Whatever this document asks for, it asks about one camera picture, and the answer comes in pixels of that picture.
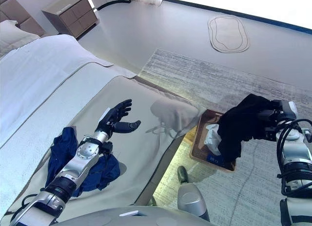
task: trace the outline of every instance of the black garment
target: black garment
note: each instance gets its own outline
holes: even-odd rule
[[[240,104],[221,116],[218,122],[218,134],[222,140],[218,149],[225,162],[240,157],[241,141],[265,137],[263,122],[257,118],[257,114],[272,106],[273,102],[264,97],[250,94]]]

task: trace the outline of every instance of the white pillow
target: white pillow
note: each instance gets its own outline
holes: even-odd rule
[[[0,23],[0,57],[38,38],[38,35],[28,33],[16,27],[16,20],[5,20]]]

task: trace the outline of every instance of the tissue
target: tissue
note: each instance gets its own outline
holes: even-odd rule
[[[221,142],[221,137],[217,133],[219,125],[218,124],[207,125],[206,129],[208,129],[208,133],[204,144],[209,148],[209,150],[214,155],[221,155],[220,151],[218,150],[218,145]]]

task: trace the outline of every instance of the tray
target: tray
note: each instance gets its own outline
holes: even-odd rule
[[[192,149],[190,151],[190,157],[191,159],[199,161],[210,167],[213,167],[213,168],[225,171],[225,172],[230,172],[230,171],[235,170],[236,162],[233,161],[230,163],[225,163],[222,166],[218,166],[218,165],[208,162],[207,156],[213,153],[204,144],[204,141],[208,133],[206,126],[217,123],[221,116],[222,116],[222,113],[218,113],[218,112],[211,111],[208,109],[204,112],[204,114],[201,116],[199,120],[197,129],[196,129],[195,140],[194,140]]]

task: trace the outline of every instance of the rug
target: rug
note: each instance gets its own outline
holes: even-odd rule
[[[312,92],[228,67],[157,49],[140,77],[207,109],[226,112],[248,94],[294,101],[300,117],[311,118]],[[211,222],[217,226],[280,225],[281,183],[276,175],[276,143],[251,140],[242,146],[236,170],[225,173],[189,157],[183,141],[159,183],[158,206],[177,207],[176,169],[184,165],[191,182],[202,192]]]

